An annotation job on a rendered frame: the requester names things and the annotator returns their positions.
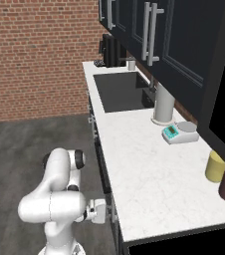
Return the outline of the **white paper towel roll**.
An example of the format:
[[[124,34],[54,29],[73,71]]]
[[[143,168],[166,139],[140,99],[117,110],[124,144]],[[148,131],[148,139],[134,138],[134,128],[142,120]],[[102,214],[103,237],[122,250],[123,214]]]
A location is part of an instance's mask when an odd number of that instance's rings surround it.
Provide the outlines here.
[[[158,83],[151,120],[159,126],[169,126],[173,124],[174,103],[174,96],[161,83]]]

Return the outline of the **dark lower cupboard run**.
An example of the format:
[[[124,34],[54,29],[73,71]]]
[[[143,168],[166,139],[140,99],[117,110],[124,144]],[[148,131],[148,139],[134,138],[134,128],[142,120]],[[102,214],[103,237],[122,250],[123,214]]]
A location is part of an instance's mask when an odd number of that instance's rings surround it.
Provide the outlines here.
[[[95,115],[92,101],[90,100],[90,98],[91,97],[88,94],[88,99],[89,99],[88,111],[89,111],[89,114]],[[113,192],[112,192],[111,183],[110,183],[108,170],[106,166],[106,160],[105,160],[103,149],[102,149],[102,143],[100,140],[97,121],[96,121],[96,129],[97,129],[98,137],[97,139],[94,139],[94,144],[95,144],[96,156],[97,156],[97,161],[98,161],[99,170],[100,170],[100,177],[101,177],[103,192],[107,202],[107,214],[109,216],[110,223],[111,223],[112,236],[113,236],[113,241],[115,245],[115,252],[116,252],[116,255],[128,255],[128,253],[123,251],[123,241],[121,236],[121,230],[120,230],[117,212],[116,212],[116,208],[114,204]]]

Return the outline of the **black hob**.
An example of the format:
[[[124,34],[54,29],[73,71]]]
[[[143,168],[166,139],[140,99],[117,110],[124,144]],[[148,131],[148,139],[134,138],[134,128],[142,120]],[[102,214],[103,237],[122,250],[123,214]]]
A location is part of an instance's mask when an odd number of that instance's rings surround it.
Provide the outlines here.
[[[131,245],[129,255],[225,255],[225,228],[167,236]]]

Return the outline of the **white and teal kitchen scale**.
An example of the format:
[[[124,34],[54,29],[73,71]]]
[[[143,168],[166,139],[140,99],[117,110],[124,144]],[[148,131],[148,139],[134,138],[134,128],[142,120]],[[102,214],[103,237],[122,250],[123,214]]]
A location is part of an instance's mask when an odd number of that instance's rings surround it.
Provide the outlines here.
[[[161,134],[168,144],[195,142],[199,140],[197,125],[192,122],[171,124],[165,127]]]

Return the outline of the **dark wall cupboard door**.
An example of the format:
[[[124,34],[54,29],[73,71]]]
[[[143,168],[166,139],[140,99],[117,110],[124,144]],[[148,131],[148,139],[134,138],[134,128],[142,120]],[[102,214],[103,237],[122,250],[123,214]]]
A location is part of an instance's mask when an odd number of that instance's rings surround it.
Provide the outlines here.
[[[144,7],[148,2],[149,6],[152,6],[156,0],[130,0],[130,6],[132,8],[130,18],[130,34],[129,34],[129,52],[143,65],[148,71],[151,67],[147,64],[147,61],[142,59],[142,40],[143,40],[143,28],[144,28]]]
[[[115,1],[112,2],[112,11],[113,11],[113,14],[112,14],[112,22],[115,24]],[[112,30],[109,29],[108,27],[108,11],[107,11],[107,0],[102,0],[102,5],[103,5],[103,20],[101,22],[101,24],[107,29],[109,30],[110,32],[115,28],[113,28]]]
[[[129,24],[131,18],[130,0],[115,0],[112,3],[112,34],[127,49],[129,41]]]
[[[158,7],[152,74],[198,118],[225,0],[158,0]]]

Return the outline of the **black coffee machine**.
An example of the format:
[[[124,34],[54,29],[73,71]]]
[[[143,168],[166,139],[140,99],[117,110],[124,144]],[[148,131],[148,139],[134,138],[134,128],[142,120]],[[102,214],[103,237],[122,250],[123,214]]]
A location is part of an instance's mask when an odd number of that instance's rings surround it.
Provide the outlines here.
[[[103,34],[99,53],[103,55],[107,68],[124,67],[126,63],[135,64],[135,58],[128,57],[125,47],[111,34]]]

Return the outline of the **grey tap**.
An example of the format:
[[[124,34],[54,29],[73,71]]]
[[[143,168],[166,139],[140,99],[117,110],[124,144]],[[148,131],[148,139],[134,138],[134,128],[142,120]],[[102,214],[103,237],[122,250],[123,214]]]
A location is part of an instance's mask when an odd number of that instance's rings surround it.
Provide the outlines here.
[[[148,89],[151,93],[155,93],[156,92],[156,86],[155,86],[155,78],[154,76],[150,77],[150,82],[148,85]]]

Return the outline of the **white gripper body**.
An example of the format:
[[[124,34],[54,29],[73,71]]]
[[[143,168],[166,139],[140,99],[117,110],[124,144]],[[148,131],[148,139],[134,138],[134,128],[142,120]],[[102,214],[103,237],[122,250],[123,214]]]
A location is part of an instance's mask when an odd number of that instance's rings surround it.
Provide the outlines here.
[[[107,203],[104,199],[95,200],[95,217],[92,222],[96,224],[104,224],[107,217]]]

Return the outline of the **black sink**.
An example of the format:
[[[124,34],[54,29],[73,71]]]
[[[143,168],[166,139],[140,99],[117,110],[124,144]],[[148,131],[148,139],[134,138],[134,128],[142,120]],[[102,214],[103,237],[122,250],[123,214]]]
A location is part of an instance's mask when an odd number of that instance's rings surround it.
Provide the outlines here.
[[[152,109],[155,90],[139,72],[94,75],[106,113]]]

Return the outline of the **yellow cup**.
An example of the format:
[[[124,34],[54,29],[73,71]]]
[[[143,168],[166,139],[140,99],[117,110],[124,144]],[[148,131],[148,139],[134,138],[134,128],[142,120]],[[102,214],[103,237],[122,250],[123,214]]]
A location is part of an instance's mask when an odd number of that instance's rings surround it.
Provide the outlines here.
[[[225,171],[225,161],[215,151],[211,150],[207,161],[205,176],[209,181],[218,183],[222,180]]]

